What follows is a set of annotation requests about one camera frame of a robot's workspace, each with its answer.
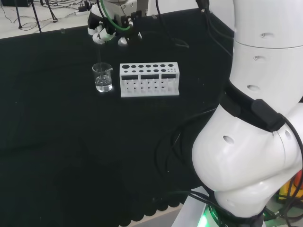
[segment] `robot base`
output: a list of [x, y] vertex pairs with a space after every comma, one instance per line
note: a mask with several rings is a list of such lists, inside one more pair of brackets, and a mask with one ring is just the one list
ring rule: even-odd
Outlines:
[[[200, 219], [198, 227], [219, 227], [218, 225], [219, 217], [211, 212], [209, 206], [205, 208], [205, 212]], [[230, 227], [227, 224], [221, 224], [221, 227]], [[262, 226], [253, 226], [253, 227], [266, 227], [265, 222], [263, 222]]]

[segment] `black table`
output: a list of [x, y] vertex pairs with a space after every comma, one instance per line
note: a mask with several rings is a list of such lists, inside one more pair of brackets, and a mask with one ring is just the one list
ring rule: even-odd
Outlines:
[[[170, 156], [164, 178], [154, 148], [166, 131], [218, 105], [232, 60], [209, 38], [198, 9], [164, 18], [172, 36], [190, 48], [173, 47], [158, 33], [126, 49], [112, 41], [102, 50], [114, 68], [114, 90], [106, 94], [92, 80], [96, 46], [86, 27], [0, 40], [1, 227], [126, 226], [185, 198], [158, 202], [157, 196], [200, 185], [191, 172], [191, 147], [209, 116], [186, 127], [185, 164]], [[137, 27], [162, 32], [152, 17]], [[120, 63], [165, 61], [178, 62], [180, 96], [120, 98]], [[159, 148], [162, 170], [168, 140]]]

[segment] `green light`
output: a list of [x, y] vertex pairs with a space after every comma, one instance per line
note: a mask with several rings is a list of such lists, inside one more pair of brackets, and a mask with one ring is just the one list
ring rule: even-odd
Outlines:
[[204, 215], [201, 216], [199, 224], [198, 224], [197, 227], [206, 227], [206, 225], [207, 225], [207, 219], [206, 219], [206, 216], [204, 214]]

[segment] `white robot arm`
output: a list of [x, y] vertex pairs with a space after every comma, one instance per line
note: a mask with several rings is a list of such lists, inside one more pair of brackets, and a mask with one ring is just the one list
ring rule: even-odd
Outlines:
[[[126, 32], [133, 27], [133, 20], [141, 16], [137, 0], [101, 0], [93, 5], [88, 19], [88, 33], [97, 44], [104, 44], [115, 37], [116, 32]], [[127, 45], [125, 38], [118, 42]]]
[[298, 103], [303, 96], [303, 0], [233, 2], [233, 62], [224, 94], [231, 103], [221, 103], [200, 132], [192, 160], [218, 204], [237, 217], [250, 218], [302, 169], [290, 128], [284, 124], [271, 132], [248, 121], [243, 110], [252, 110], [243, 105], [264, 100], [303, 139], [303, 104]]

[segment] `robotic hand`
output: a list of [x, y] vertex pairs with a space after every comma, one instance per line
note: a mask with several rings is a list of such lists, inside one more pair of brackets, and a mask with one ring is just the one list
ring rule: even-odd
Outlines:
[[92, 6], [88, 19], [88, 33], [95, 43], [104, 44], [119, 33], [126, 34], [119, 39], [120, 46], [128, 45], [132, 37], [142, 38], [132, 29], [134, 21], [142, 16], [137, 11], [137, 0], [103, 1]]

